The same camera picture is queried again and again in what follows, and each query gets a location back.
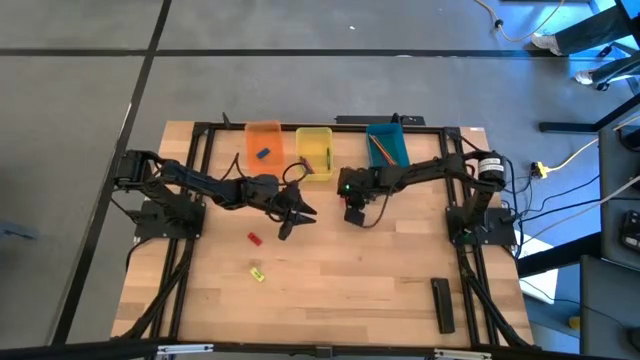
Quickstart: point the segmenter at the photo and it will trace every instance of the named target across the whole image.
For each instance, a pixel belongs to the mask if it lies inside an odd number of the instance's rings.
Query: black desk leg
[[[626,117],[630,113],[634,112],[638,105],[640,105],[640,94],[635,95],[629,101],[618,106],[618,108],[607,114],[595,124],[541,122],[538,124],[538,129],[541,132],[595,134],[619,118]]]
[[[602,257],[600,239],[598,232],[553,249],[523,257],[518,260],[518,277],[524,278],[577,263],[582,255],[591,255],[599,259]]]

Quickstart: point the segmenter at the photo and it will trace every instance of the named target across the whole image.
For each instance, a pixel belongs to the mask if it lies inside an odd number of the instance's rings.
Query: blue bin
[[[369,150],[369,166],[385,167],[389,163],[384,158],[376,144],[371,141],[369,134],[378,138],[378,141],[384,146],[389,155],[395,160],[399,166],[409,166],[409,154],[407,154],[407,146],[404,143],[404,135],[402,133],[402,125],[375,124],[367,126],[366,141]]]

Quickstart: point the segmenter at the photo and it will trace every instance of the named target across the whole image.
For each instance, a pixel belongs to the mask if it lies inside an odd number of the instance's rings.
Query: red block
[[[262,240],[260,240],[260,238],[257,237],[256,234],[249,233],[248,237],[249,237],[249,240],[253,241],[253,243],[256,244],[256,246],[262,245]]]

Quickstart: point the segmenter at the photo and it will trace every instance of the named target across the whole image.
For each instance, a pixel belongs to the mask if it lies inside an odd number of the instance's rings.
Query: yellow block
[[[263,282],[264,281],[264,275],[262,275],[262,273],[260,272],[260,270],[256,269],[256,268],[251,268],[251,270],[249,270],[249,272],[251,273],[251,275],[253,275],[254,278],[256,278],[256,280],[258,280],[259,282]]]

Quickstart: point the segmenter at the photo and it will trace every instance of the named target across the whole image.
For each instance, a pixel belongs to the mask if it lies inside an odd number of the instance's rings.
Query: desk
[[[598,147],[600,193],[602,196],[607,196],[638,175],[640,153],[625,149],[618,140],[616,132],[608,128],[598,133]],[[618,196],[640,197],[640,193],[633,188],[628,188]],[[603,204],[600,207],[602,226],[600,232],[520,259],[518,261],[520,277],[577,263],[583,255],[603,258],[640,270],[640,253],[620,243],[623,215],[627,210],[637,210],[639,206],[638,201],[610,201]]]
[[[169,122],[159,154],[185,161],[193,123]],[[486,147],[482,129],[463,135]],[[295,133],[284,131],[287,163],[295,160]],[[220,177],[240,152],[246,165],[242,131],[215,132],[209,174]],[[363,133],[334,132],[334,164],[368,166]],[[437,136],[405,134],[412,162],[440,156]],[[445,181],[432,181],[394,195],[373,229],[346,223],[336,195],[338,171],[329,182],[301,184],[305,201],[318,211],[317,224],[296,227],[286,241],[278,224],[262,212],[225,211],[207,199],[205,228],[196,242],[178,337],[183,341],[260,344],[335,344],[363,346],[468,347],[463,297],[454,248],[444,216]],[[367,207],[372,221],[382,201]],[[253,232],[264,243],[247,239]],[[128,330],[155,296],[167,249],[152,240],[133,254],[113,326]],[[492,297],[521,337],[531,332],[513,259],[499,246],[484,246]],[[266,276],[257,282],[249,269]],[[456,332],[442,335],[430,278],[448,278]],[[172,308],[171,301],[166,307]],[[484,317],[475,304],[481,340],[487,342]],[[161,334],[166,334],[169,312]]]
[[[616,7],[622,13],[622,16],[629,27],[636,44],[640,46],[640,29],[633,26],[631,19],[640,15],[640,2],[637,0],[615,0]],[[602,119],[593,124],[583,123],[567,123],[567,122],[541,122],[538,128],[541,132],[556,133],[597,133],[604,129],[607,125],[619,121],[634,113],[638,105],[640,105],[640,94],[635,95],[629,101],[620,105],[618,108],[607,114]]]
[[[580,260],[580,353],[607,358],[640,359],[626,339],[625,328],[589,310],[640,327],[640,272],[585,256]]]

